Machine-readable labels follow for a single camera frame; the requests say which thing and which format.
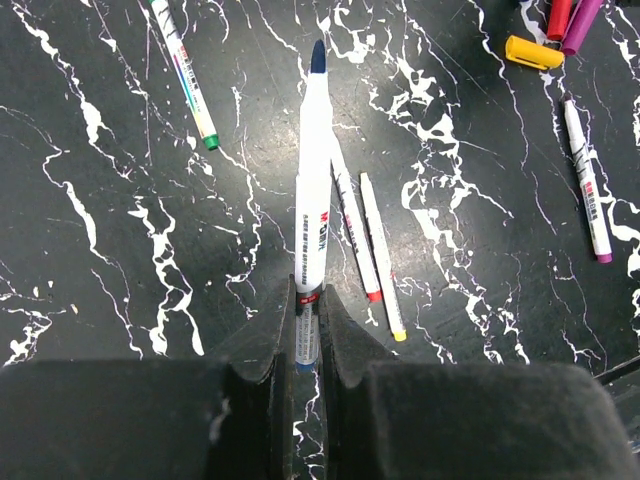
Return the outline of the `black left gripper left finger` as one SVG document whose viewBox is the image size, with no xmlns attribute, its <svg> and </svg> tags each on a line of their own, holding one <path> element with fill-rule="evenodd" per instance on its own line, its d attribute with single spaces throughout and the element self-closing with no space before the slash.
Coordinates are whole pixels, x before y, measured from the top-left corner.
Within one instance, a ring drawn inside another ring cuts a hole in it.
<svg viewBox="0 0 640 480">
<path fill-rule="evenodd" d="M 209 479 L 291 477 L 294 316 L 288 277 L 258 315 L 220 345 L 224 376 L 209 430 Z"/>
</svg>

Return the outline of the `white pen green end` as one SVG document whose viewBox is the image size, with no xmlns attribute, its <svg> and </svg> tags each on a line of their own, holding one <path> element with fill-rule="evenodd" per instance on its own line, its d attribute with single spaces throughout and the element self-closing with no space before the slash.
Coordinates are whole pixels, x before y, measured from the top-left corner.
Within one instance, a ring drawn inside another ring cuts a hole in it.
<svg viewBox="0 0 640 480">
<path fill-rule="evenodd" d="M 153 0 L 149 4 L 165 41 L 199 136 L 209 151 L 215 150 L 220 144 L 217 129 L 207 107 L 188 52 L 171 15 L 169 3 L 165 0 Z"/>
</svg>

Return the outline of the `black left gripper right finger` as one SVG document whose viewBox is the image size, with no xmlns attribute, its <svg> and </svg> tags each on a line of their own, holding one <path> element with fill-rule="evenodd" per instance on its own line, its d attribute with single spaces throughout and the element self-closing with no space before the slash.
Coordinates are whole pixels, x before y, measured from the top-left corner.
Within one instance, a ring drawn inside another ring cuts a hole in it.
<svg viewBox="0 0 640 480">
<path fill-rule="evenodd" d="M 329 479 L 380 479 L 376 374 L 393 355 L 360 326 L 334 286 L 319 306 Z"/>
</svg>

